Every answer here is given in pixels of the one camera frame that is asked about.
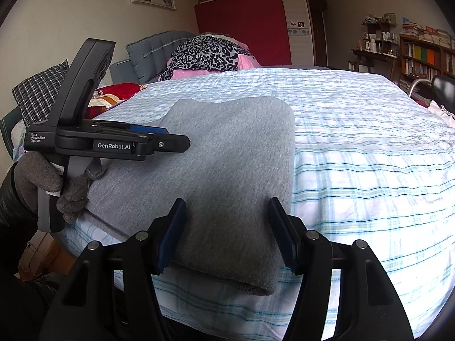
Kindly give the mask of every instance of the gray glove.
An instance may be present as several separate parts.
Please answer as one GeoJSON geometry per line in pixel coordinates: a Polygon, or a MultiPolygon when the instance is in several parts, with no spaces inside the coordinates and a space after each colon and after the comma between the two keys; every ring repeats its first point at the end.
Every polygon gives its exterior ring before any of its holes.
{"type": "MultiPolygon", "coordinates": [[[[87,204],[87,193],[94,180],[101,178],[104,168],[99,158],[94,158],[86,171],[69,180],[63,195],[58,198],[57,209],[69,224],[80,217],[87,204]]],[[[20,201],[32,212],[38,212],[37,187],[58,192],[62,188],[62,179],[58,171],[37,152],[27,152],[14,169],[15,189],[20,201]]]]}

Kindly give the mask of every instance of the plaid pillow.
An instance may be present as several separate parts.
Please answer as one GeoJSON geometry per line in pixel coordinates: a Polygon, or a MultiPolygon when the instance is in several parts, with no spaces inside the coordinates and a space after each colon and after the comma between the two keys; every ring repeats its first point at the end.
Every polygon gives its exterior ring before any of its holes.
{"type": "Polygon", "coordinates": [[[12,89],[26,127],[49,117],[68,69],[68,60],[65,60],[25,79],[12,89]]]}

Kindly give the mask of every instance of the red mattress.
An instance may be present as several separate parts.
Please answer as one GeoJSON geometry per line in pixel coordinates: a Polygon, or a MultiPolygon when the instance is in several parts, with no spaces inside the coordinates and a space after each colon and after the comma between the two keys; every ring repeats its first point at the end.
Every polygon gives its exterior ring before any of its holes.
{"type": "Polygon", "coordinates": [[[200,33],[228,34],[247,44],[262,66],[291,64],[283,0],[214,0],[194,9],[200,33]]]}

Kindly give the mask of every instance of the folded gray cloth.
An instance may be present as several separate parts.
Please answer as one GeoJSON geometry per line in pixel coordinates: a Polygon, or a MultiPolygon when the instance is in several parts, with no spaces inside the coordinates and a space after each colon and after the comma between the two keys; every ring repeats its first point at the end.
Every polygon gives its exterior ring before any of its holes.
{"type": "Polygon", "coordinates": [[[277,196],[290,209],[292,109],[274,97],[179,100],[160,126],[186,134],[190,148],[155,153],[143,162],[113,161],[90,187],[91,214],[83,217],[124,240],[167,215],[181,197],[188,223],[175,263],[250,294],[272,294],[283,262],[266,204],[277,196]]]}

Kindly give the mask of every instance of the white and blue bedsheet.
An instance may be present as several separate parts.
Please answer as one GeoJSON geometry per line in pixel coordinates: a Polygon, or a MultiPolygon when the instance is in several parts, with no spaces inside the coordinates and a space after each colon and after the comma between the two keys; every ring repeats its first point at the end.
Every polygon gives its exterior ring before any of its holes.
{"type": "MultiPolygon", "coordinates": [[[[367,241],[421,335],[455,285],[455,130],[393,83],[347,71],[225,72],[151,84],[100,118],[147,123],[178,99],[252,96],[278,97],[295,114],[290,213],[332,241],[367,241]]],[[[85,220],[63,235],[75,254],[91,240],[117,242],[85,220]]],[[[282,268],[276,293],[262,297],[174,268],[153,282],[166,317],[233,340],[280,340],[301,277],[282,268]]],[[[334,271],[324,338],[334,332],[339,285],[334,271]]]]}

